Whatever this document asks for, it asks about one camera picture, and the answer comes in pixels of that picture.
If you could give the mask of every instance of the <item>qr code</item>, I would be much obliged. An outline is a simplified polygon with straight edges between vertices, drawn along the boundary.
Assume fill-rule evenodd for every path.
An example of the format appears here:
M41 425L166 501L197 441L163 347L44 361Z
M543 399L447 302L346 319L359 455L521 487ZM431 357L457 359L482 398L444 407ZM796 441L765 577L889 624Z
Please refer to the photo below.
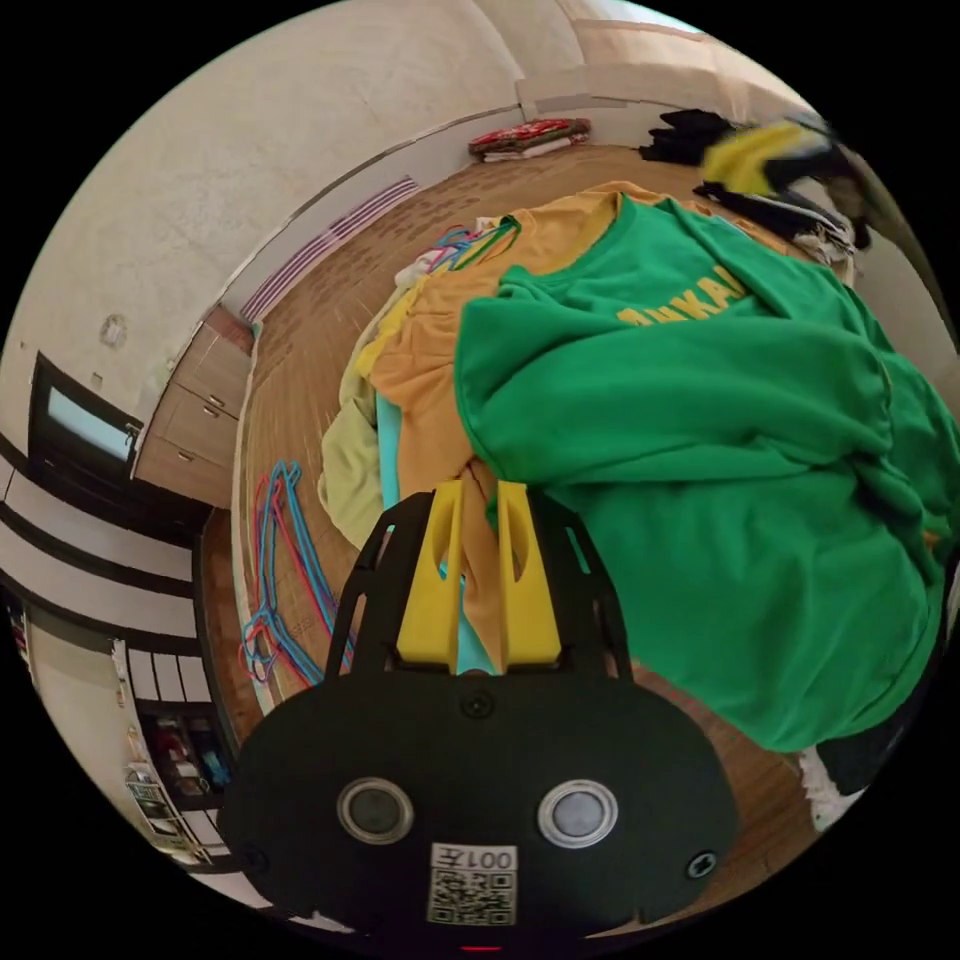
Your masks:
M477 927L516 922L515 873L434 868L428 919Z

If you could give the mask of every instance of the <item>screw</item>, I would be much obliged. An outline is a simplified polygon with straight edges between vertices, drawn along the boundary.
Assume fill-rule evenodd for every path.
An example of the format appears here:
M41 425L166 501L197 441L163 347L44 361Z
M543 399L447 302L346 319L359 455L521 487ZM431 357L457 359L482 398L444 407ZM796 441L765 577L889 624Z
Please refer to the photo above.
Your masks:
M460 701L460 709L471 720L485 720L493 713L493 697L486 690L478 690Z
M705 850L703 853L698 853L687 864L687 876L691 880L702 880L708 873L713 872L716 865L717 855Z

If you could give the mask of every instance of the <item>wooden cabinet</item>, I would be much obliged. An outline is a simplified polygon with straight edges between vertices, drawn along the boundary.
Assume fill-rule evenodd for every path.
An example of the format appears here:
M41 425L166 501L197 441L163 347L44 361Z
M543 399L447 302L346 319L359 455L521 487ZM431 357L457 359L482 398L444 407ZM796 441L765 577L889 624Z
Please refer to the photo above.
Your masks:
M177 366L173 382L212 407L239 417L249 370L250 357L204 324Z
M230 509L233 471L186 453L163 437L148 436L144 440L137 476L181 496Z
M252 332L222 308L204 321L143 438L138 479L229 509L252 349Z
M237 420L225 410L204 401L179 383L171 383L150 425L185 453L230 468L237 442Z

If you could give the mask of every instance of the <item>black pants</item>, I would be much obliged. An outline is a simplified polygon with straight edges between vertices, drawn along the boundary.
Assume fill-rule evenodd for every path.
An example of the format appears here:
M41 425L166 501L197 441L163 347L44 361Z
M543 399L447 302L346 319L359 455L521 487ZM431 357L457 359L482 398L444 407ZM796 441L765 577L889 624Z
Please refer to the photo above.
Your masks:
M817 746L817 753L842 796L850 796L870 785L920 711L947 646L947 598L953 578L957 574L958 560L960 560L960 550L955 551L947 562L940 632L923 674L910 696L883 723L862 733L840 737L837 740L827 740Z

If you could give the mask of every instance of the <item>label sticker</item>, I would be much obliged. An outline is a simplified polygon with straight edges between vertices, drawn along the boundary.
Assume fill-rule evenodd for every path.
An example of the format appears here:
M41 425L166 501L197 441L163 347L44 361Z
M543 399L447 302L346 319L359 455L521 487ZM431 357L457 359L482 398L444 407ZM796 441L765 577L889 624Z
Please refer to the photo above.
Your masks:
M470 927L517 922L517 848L435 843L427 920Z

